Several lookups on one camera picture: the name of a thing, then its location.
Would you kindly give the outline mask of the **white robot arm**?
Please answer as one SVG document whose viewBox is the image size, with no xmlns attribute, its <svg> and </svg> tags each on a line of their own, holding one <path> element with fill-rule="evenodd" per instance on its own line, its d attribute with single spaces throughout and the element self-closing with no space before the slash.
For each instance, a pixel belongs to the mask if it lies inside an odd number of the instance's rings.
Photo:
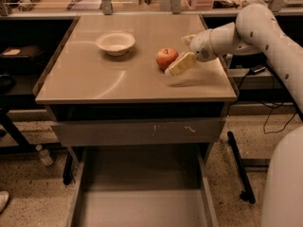
<svg viewBox="0 0 303 227">
<path fill-rule="evenodd" d="M 182 41 L 189 51 L 165 70 L 166 75 L 180 75 L 197 61 L 212 61 L 225 54 L 262 52 L 297 110 L 303 112 L 303 48 L 282 31 L 266 5 L 250 4 L 239 12 L 234 23 L 185 36 Z M 285 135 L 274 150 L 261 227 L 303 227 L 303 127 Z"/>
</svg>

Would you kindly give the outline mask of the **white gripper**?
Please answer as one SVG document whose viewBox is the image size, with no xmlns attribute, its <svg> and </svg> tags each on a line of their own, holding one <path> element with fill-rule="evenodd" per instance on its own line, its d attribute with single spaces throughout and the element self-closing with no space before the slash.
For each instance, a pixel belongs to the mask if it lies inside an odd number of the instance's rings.
<svg viewBox="0 0 303 227">
<path fill-rule="evenodd" d="M 181 41 L 185 45 L 189 45 L 191 52 L 181 53 L 165 70 L 165 75 L 167 77 L 178 76 L 191 68 L 197 60 L 201 62 L 215 60 L 217 55 L 211 45 L 211 32 L 212 30 L 208 29 L 198 34 L 182 37 Z"/>
</svg>

